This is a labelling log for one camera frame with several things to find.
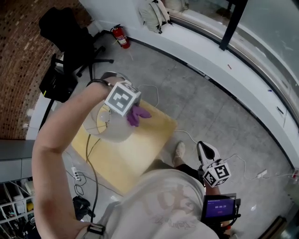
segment bracelet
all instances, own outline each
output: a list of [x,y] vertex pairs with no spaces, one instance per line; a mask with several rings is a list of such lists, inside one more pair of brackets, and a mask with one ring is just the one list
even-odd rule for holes
[[96,82],[96,83],[100,83],[100,84],[104,84],[105,86],[109,86],[109,87],[111,87],[111,88],[114,87],[114,85],[112,85],[112,84],[109,83],[108,81],[106,81],[106,80],[100,80],[100,79],[94,79],[94,80],[91,80],[90,82],[88,82],[87,86],[89,86],[91,83],[94,83],[94,82]]

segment chair leg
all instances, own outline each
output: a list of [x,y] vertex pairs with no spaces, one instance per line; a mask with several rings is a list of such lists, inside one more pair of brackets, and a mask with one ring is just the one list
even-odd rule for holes
[[93,59],[93,63],[99,63],[99,62],[109,62],[112,64],[114,60],[113,59]]
[[93,64],[92,63],[89,64],[88,69],[89,69],[89,77],[90,77],[90,80],[92,81],[93,80]]
[[80,70],[77,72],[76,76],[77,77],[81,77],[82,76],[82,71],[84,71],[84,69],[89,65],[89,63],[84,64],[83,66],[81,66]]
[[97,49],[97,50],[95,51],[95,53],[94,53],[94,57],[96,57],[96,56],[100,53],[100,51],[104,52],[105,50],[106,50],[106,48],[103,47],[103,46],[101,46],[99,49]]

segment strap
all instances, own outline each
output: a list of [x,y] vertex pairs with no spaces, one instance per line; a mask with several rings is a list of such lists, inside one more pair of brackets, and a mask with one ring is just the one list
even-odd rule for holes
[[162,12],[166,22],[170,23],[170,17],[169,17],[169,14],[168,14],[163,2],[161,0],[155,0],[155,2],[156,2],[156,5],[158,6],[158,8],[160,9],[160,11]]
[[160,11],[159,11],[159,8],[157,6],[157,4],[155,2],[152,2],[152,0],[149,0],[148,1],[150,6],[153,8],[156,16],[157,16],[157,19],[159,21],[159,26],[158,26],[158,29],[160,29],[162,27],[162,17],[161,17],[161,14],[160,14]]

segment curved white wall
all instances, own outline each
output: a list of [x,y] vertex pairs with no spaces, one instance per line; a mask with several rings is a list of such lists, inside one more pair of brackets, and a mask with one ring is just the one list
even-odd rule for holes
[[299,168],[297,126],[290,123],[284,127],[285,122],[291,122],[292,118],[282,102],[268,91],[268,85],[255,72],[234,55],[220,50],[213,41],[178,25],[164,26],[161,35],[148,31],[137,13],[138,0],[81,0],[81,3],[105,30],[122,24],[128,36],[185,61],[230,91],[267,126],[294,167]]

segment white shoe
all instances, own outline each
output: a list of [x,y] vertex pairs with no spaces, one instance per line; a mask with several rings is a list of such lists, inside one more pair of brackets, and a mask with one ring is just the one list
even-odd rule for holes
[[186,151],[185,143],[183,141],[180,141],[177,144],[176,153],[175,153],[174,157],[182,159],[185,155],[185,151]]

